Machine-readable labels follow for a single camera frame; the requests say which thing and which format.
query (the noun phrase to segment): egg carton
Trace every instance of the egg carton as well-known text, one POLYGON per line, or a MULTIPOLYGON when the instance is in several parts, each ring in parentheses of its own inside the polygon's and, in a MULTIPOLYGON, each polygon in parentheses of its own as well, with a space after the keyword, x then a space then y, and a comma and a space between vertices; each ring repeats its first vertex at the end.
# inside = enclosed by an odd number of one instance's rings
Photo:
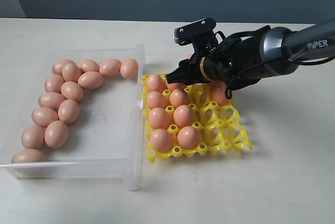
MULTIPOLYGON (((166 74, 159 75, 165 80, 166 74)), ((231 100, 227 105, 219 106, 215 101, 211 100, 211 87, 208 84, 193 84, 187 86, 184 90, 192 102, 189 106, 195 113, 196 121, 193 122, 192 126, 200 133, 198 145, 189 150, 181 148, 177 142, 177 134, 180 128, 175 124, 171 124, 167 131, 173 136, 173 148, 166 153, 156 151, 150 144, 150 136, 154 129, 149 124, 150 108, 146 103, 148 95, 147 78, 149 76, 144 75, 142 78, 142 97, 145 101, 143 115, 146 118, 144 133, 148 137, 147 158, 151 163, 154 163, 157 158, 162 158, 166 161, 170 156, 179 157, 182 154, 190 158, 196 152, 200 153, 200 155, 205 155, 207 152, 216 155, 219 150, 224 150, 226 153, 229 153, 232 149, 239 152, 244 147, 252 150, 247 131, 239 123, 240 115, 232 105, 233 101, 231 100)), ((162 94, 169 100, 171 91, 165 89, 162 94)), ((168 105, 165 110, 173 123, 175 108, 168 105)))

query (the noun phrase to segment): white table surface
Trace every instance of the white table surface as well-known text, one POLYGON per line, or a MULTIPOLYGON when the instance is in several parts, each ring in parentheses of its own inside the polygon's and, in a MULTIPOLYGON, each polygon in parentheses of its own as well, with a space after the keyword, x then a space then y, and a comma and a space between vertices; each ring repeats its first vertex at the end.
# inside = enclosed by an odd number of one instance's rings
MULTIPOLYGON (((145 43, 148 73, 169 72, 192 52, 173 41, 181 25, 0 18, 0 143, 47 51, 145 43)), ((1 170, 0 223, 334 223, 334 80, 335 61, 235 92, 254 151, 156 164, 144 157, 136 192, 120 180, 17 180, 1 170)))

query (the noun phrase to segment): yellow egg tray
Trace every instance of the yellow egg tray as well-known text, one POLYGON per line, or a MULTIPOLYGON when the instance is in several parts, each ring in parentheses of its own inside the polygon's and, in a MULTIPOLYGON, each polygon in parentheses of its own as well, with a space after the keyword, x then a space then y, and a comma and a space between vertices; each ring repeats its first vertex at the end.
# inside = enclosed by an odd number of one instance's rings
MULTIPOLYGON (((166 74, 159 75, 165 79, 166 74)), ((178 145, 177 134, 180 128, 173 124, 172 116, 175 108, 169 105, 165 110, 171 118, 171 125, 167 131, 173 136, 173 148, 166 153, 156 151, 150 144, 150 135, 154 129, 149 124, 148 117, 150 108, 146 103, 148 94, 147 78, 149 76, 150 75, 144 75, 142 78, 144 87, 142 98, 145 101, 143 115, 146 118, 145 135, 148 137, 147 158, 151 163, 154 163, 159 157, 166 161, 170 156, 179 157, 182 154, 185 154, 190 158, 196 152, 200 153, 200 155, 205 155, 207 152, 216 155, 220 149, 224 150, 226 153, 229 153, 231 149, 239 152, 243 147, 248 147, 252 150, 252 144, 249 140, 247 131, 240 125, 240 115, 233 107, 232 101, 228 105, 219 106, 216 102, 211 100, 211 87, 208 84, 193 84, 187 86, 185 91, 192 102, 189 106, 195 112, 197 120, 193 122, 192 126, 200 132, 200 141, 198 145, 189 150, 182 149, 178 145)), ((162 94, 167 101, 169 101, 171 91, 165 89, 162 94)))

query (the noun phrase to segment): clear plastic tray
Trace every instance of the clear plastic tray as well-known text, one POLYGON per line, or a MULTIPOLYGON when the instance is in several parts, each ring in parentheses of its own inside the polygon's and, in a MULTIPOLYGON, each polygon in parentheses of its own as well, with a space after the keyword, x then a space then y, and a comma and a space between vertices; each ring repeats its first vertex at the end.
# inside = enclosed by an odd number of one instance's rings
POLYGON ((146 68, 144 45, 133 49, 62 50, 50 52, 42 63, 26 101, 7 136, 0 153, 0 168, 16 178, 112 176, 121 177, 130 190, 139 188, 142 144, 142 75, 146 68), (96 90, 85 90, 78 120, 69 125, 69 139, 60 149, 42 148, 47 162, 11 164, 13 155, 24 149, 21 135, 32 125, 32 111, 45 93, 44 82, 52 75, 52 65, 61 59, 78 63, 92 59, 99 64, 107 59, 134 58, 139 63, 137 77, 126 80, 120 74, 105 78, 96 90))

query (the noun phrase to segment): brown egg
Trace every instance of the brown egg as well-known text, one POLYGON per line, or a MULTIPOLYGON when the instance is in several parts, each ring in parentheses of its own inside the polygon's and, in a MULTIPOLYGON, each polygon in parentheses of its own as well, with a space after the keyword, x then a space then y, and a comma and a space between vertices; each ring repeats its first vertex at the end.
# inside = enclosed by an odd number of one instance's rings
POLYGON ((120 72, 121 62, 117 59, 109 59, 100 65, 100 73, 103 76, 112 77, 120 72))
POLYGON ((35 124, 41 127, 47 127, 52 122, 58 120, 57 113, 48 107, 39 107, 35 109, 31 114, 31 118, 35 124))
POLYGON ((163 92, 165 88, 165 82, 163 78, 157 74, 152 74, 147 79, 147 90, 148 92, 156 91, 163 92))
POLYGON ((52 66, 52 73, 62 75, 63 68, 68 63, 74 63, 74 62, 68 59, 58 61, 52 66))
POLYGON ((181 105, 174 111, 173 120, 180 128, 190 126, 195 120, 194 111, 188 105, 181 105))
POLYGON ((162 93, 153 91, 147 95, 147 105, 150 109, 153 109, 156 107, 165 108, 166 99, 162 93))
POLYGON ((172 92, 175 89, 184 89, 186 88, 186 85, 183 83, 172 83, 172 84, 166 83, 166 88, 172 92))
POLYGON ((154 129, 167 129, 170 125, 169 114, 163 108, 153 108, 149 112, 149 124, 154 129))
POLYGON ((127 59, 121 64, 120 73, 126 79, 131 79, 138 72, 138 63, 135 59, 127 59))
POLYGON ((44 143, 44 128, 38 125, 29 126, 23 132, 21 140, 26 149, 40 149, 44 143))
POLYGON ((68 126, 63 121, 52 122, 44 134, 44 139, 48 147, 57 149, 62 147, 69 137, 68 126))
POLYGON ((82 71, 82 73, 85 73, 88 71, 99 72, 99 65, 93 60, 82 60, 78 63, 78 67, 82 71))
POLYGON ((46 92, 61 92, 61 86, 64 83, 64 79, 61 75, 55 74, 46 80, 44 88, 46 92))
POLYGON ((57 110, 62 102, 65 101, 65 97, 57 92, 47 92, 40 96, 38 104, 41 107, 49 107, 57 110))
POLYGON ((63 78, 66 82, 78 82, 78 78, 81 74, 81 70, 75 63, 67 63, 62 71, 63 78))
POLYGON ((170 103, 174 108, 177 108, 181 105, 189 104, 189 97, 186 91, 183 89, 175 89, 170 94, 170 103))
POLYGON ((199 131, 192 126, 182 128, 177 135, 178 145, 186 150, 192 149, 199 143, 199 131))
POLYGON ((95 71, 89 71, 81 75, 78 84, 85 89, 97 89, 103 84, 104 77, 95 71))
POLYGON ((32 163, 45 162, 47 157, 39 150, 25 149, 16 153, 12 158, 12 163, 32 163))
POLYGON ((58 118, 64 123, 71 124, 78 119, 80 107, 73 99, 65 100, 58 109, 58 118))
POLYGON ((65 82, 61 87, 61 93, 66 99, 76 101, 81 101, 84 97, 82 87, 75 82, 65 82))
POLYGON ((152 132, 150 143, 158 152, 169 152, 173 148, 173 137, 168 131, 157 129, 152 132))
POLYGON ((223 106, 229 103, 226 98, 226 85, 224 82, 215 82, 211 84, 211 99, 217 102, 218 105, 223 106))

